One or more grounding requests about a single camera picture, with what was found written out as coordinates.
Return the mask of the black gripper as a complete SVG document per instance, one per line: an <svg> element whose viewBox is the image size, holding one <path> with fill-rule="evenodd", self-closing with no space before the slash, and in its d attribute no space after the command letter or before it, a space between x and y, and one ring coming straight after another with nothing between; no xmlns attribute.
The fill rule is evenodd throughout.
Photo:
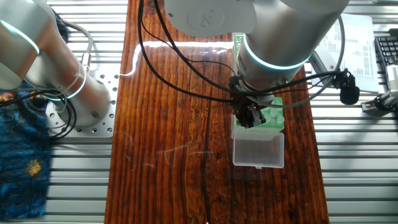
<svg viewBox="0 0 398 224"><path fill-rule="evenodd" d="M253 128L267 123L261 111L266 108L266 106L261 106L242 94L231 93L230 98L233 101L231 105L238 125L247 129L250 128L250 124Z"/></svg>

